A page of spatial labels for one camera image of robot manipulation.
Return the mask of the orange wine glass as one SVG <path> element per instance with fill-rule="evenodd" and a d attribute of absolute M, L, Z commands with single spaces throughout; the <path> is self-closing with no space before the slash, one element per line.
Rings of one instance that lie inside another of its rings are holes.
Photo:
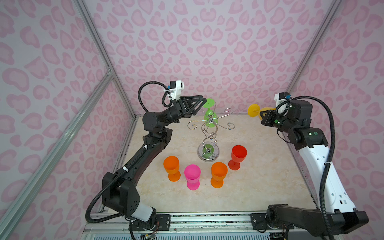
<path fill-rule="evenodd" d="M 168 173 L 168 178 L 171 182 L 177 182 L 181 178 L 180 162 L 175 156 L 169 156 L 164 160 L 163 166 Z"/>
<path fill-rule="evenodd" d="M 211 167 L 211 185 L 219 189 L 224 185 L 224 179 L 227 176 L 228 168 L 224 163 L 214 163 Z"/>

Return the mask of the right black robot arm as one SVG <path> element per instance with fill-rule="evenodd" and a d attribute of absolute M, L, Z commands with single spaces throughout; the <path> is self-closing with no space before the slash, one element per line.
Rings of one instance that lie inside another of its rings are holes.
<path fill-rule="evenodd" d="M 287 134 L 288 142 L 299 152 L 318 193 L 318 208 L 270 205 L 266 222 L 273 228 L 286 225 L 289 231 L 298 227 L 314 237 L 332 240 L 336 235 L 348 234 L 368 224 L 369 217 L 366 212 L 357 210 L 333 165 L 336 137 L 332 112 L 323 101 L 316 99 L 328 113 L 331 140 L 327 141 L 321 129 L 311 127 L 313 106 L 310 99 L 304 96 L 281 101 L 274 110 L 261 111 L 260 116 L 262 125 Z"/>

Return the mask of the pink wine glass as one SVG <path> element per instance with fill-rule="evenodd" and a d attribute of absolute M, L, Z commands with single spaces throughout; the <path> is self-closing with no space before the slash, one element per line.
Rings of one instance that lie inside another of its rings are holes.
<path fill-rule="evenodd" d="M 201 169 L 197 165 L 189 165 L 184 170 L 184 175 L 187 180 L 187 188 L 195 191 L 200 187 Z"/>

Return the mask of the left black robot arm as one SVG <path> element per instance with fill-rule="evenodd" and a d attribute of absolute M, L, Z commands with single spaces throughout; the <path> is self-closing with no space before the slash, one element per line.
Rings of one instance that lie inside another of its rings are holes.
<path fill-rule="evenodd" d="M 115 173 L 106 173 L 103 177 L 103 188 L 97 195 L 104 206 L 116 211 L 115 214 L 92 219 L 88 223 L 101 223 L 114 218 L 124 217 L 128 220 L 142 222 L 147 228 L 155 225 L 156 209 L 141 202 L 137 184 L 154 158 L 169 144 L 172 137 L 170 124 L 178 124 L 182 118 L 191 118 L 207 102 L 202 95 L 180 97 L 174 100 L 171 107 L 162 112 L 147 112 L 143 116 L 143 145 L 134 156 Z"/>

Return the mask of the green wine glass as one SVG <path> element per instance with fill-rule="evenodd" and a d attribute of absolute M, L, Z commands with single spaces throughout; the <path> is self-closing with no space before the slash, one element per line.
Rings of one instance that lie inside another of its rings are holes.
<path fill-rule="evenodd" d="M 216 102 L 213 99 L 207 99 L 207 102 L 203 105 L 205 109 L 204 120 L 207 123 L 208 128 L 214 128 L 218 123 L 217 115 L 215 113 Z"/>

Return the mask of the yellow wine glass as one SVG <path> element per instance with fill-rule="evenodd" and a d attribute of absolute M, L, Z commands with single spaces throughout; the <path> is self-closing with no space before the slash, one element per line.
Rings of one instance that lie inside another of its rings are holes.
<path fill-rule="evenodd" d="M 260 108 L 259 105 L 252 104 L 249 106 L 247 113 L 248 113 L 248 116 L 250 116 L 252 118 L 259 117 L 259 119 L 262 120 L 263 117 L 260 115 L 260 112 L 269 111 L 269 110 L 275 110 L 275 108 L 272 108 L 272 107 Z"/>

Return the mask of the red wine glass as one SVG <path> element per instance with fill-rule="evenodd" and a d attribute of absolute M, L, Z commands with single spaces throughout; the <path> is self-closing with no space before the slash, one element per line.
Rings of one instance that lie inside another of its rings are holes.
<path fill-rule="evenodd" d="M 231 160 L 228 166 L 231 170 L 237 171 L 241 167 L 241 162 L 247 157 L 248 151 L 244 146 L 236 145 L 232 148 Z"/>

